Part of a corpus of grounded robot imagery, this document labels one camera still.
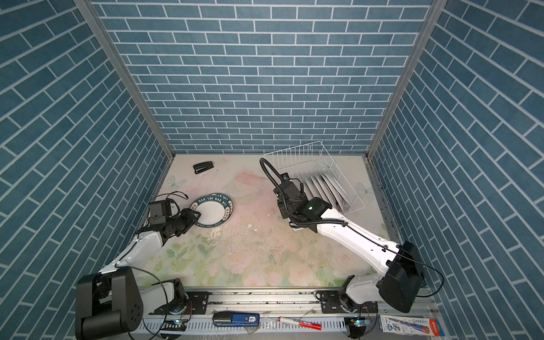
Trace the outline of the white wire dish rack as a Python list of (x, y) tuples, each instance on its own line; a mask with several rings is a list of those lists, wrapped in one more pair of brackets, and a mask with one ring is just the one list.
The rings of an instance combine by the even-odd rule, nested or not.
[(347, 215), (365, 208), (337, 161), (321, 142), (311, 142), (265, 154), (282, 174), (296, 178), (305, 186), (309, 198), (320, 197)]

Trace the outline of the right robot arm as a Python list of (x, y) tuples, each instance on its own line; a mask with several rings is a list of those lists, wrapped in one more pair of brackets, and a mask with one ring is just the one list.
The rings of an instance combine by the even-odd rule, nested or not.
[(351, 275), (339, 291), (339, 303), (348, 313), (361, 305), (383, 301), (401, 313), (408, 313), (424, 280), (423, 263), (417, 247), (383, 239), (342, 215), (319, 197), (309, 199), (303, 186), (291, 181), (275, 184), (280, 213), (294, 229), (307, 228), (340, 243), (360, 256), (376, 271), (372, 279)]

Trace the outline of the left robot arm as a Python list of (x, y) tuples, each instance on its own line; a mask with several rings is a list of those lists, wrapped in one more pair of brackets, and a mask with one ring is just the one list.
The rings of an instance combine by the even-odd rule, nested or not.
[(152, 218), (110, 264), (82, 277), (76, 285), (75, 335), (102, 339), (135, 331), (150, 313), (182, 314), (188, 295), (179, 279), (150, 287), (138, 286), (135, 272), (143, 272), (150, 257), (172, 237), (187, 233), (201, 213), (184, 208), (170, 218)]

